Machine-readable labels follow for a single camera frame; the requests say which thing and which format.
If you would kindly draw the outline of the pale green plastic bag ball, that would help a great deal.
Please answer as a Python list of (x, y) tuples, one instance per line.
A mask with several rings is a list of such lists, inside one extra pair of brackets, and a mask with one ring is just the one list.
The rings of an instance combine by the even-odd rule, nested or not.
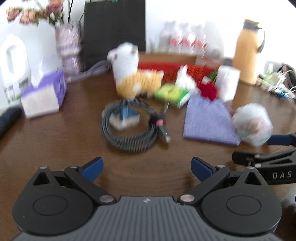
[(252, 146), (263, 145), (273, 134), (273, 125), (261, 104), (249, 103), (239, 107), (232, 122), (241, 141)]

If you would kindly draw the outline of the purple knitted cloth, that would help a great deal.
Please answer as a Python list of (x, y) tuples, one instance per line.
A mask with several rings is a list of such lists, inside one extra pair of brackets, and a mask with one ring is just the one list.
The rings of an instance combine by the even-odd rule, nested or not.
[(224, 103), (197, 95), (188, 102), (183, 137), (231, 146), (241, 142)]

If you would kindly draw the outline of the small blue white box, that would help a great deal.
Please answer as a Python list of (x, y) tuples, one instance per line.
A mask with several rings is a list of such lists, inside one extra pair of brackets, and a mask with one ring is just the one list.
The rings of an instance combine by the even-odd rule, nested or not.
[(117, 131), (127, 130), (139, 124), (141, 114), (130, 106), (116, 108), (109, 118), (110, 125)]

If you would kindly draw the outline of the green tissue pack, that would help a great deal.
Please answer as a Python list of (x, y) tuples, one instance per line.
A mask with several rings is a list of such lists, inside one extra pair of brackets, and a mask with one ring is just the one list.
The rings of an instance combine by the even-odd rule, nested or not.
[(177, 85), (166, 83), (154, 93), (155, 99), (169, 103), (175, 108), (182, 108), (190, 99), (190, 91)]

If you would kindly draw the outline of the red rose toy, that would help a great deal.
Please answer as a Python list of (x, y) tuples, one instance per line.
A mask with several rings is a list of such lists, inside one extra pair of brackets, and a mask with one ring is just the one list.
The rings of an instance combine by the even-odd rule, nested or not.
[(217, 70), (212, 71), (208, 76), (205, 75), (197, 84), (197, 87), (201, 91), (201, 96), (206, 97), (211, 101), (216, 99), (218, 94), (218, 90), (215, 86), (217, 73)]

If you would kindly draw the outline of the white tissue pack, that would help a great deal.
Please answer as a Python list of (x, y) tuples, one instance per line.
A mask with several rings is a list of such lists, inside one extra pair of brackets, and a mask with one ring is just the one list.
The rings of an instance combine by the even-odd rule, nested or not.
[(197, 89), (196, 82), (191, 75), (187, 74), (188, 66), (181, 66), (177, 71), (177, 79), (175, 85), (178, 87), (189, 90), (190, 92), (195, 92)]

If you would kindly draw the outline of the white yellow plush alpaca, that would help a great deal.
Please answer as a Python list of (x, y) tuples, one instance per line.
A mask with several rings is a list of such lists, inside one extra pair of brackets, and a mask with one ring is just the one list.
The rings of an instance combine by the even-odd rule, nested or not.
[(115, 80), (115, 89), (122, 98), (134, 99), (138, 96), (153, 96), (161, 88), (163, 71), (138, 69), (138, 46), (129, 42), (110, 50), (107, 60)]

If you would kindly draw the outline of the red cardboard box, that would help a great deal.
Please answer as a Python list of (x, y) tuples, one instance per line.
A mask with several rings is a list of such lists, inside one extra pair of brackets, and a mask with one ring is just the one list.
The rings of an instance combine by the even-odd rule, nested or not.
[(177, 72), (182, 66), (187, 66), (187, 74), (190, 75), (196, 83), (200, 83), (205, 76), (209, 76), (218, 70), (220, 63), (206, 56), (191, 56), (184, 54), (170, 53), (141, 53), (139, 56), (138, 69), (149, 69), (163, 71), (163, 83), (175, 82)]

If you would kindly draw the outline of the purple tissue box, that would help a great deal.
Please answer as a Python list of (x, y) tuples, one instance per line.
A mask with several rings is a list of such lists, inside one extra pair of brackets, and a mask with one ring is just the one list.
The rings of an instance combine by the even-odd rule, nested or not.
[(21, 94), (25, 117), (37, 118), (59, 112), (66, 92), (67, 83), (62, 70), (45, 75), (38, 86), (30, 85)]

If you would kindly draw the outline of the black cylindrical case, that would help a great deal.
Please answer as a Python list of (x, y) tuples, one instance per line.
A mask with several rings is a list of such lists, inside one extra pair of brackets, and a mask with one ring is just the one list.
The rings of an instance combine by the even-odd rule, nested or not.
[(0, 118), (0, 138), (20, 119), (22, 109), (19, 107), (8, 108)]

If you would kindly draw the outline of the water bottle right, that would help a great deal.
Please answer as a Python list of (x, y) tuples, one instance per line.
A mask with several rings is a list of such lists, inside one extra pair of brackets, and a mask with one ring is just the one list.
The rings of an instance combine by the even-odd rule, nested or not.
[(196, 36), (194, 42), (194, 53), (200, 56), (205, 56), (208, 47), (207, 35), (203, 26), (199, 25), (194, 28)]

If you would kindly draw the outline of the water bottle middle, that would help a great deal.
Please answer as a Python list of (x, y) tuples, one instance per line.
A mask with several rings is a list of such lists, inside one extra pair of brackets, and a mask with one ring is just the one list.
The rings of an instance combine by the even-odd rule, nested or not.
[(191, 54), (196, 39), (195, 32), (189, 24), (180, 25), (181, 32), (178, 36), (177, 52)]

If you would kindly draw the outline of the purple flower vase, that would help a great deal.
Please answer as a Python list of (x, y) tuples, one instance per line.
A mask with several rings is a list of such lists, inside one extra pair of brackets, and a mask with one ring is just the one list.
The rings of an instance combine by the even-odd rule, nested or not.
[(62, 60), (65, 73), (76, 75), (82, 71), (81, 52), (83, 49), (81, 27), (70, 22), (55, 28), (57, 54)]

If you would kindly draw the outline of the black paper bag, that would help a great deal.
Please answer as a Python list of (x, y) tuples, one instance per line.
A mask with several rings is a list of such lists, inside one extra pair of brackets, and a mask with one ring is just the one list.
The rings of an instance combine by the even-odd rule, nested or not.
[(86, 69), (124, 42), (146, 49), (145, 1), (89, 1), (84, 7), (83, 57)]

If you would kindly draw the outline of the pink artificial flowers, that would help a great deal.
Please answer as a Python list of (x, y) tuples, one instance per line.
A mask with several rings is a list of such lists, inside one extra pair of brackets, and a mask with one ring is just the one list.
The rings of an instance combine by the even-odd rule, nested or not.
[(56, 27), (64, 23), (64, 1), (48, 1), (43, 7), (39, 1), (35, 1), (38, 8), (13, 7), (6, 10), (6, 20), (13, 22), (18, 19), (21, 25), (38, 25), (40, 20), (47, 21)]

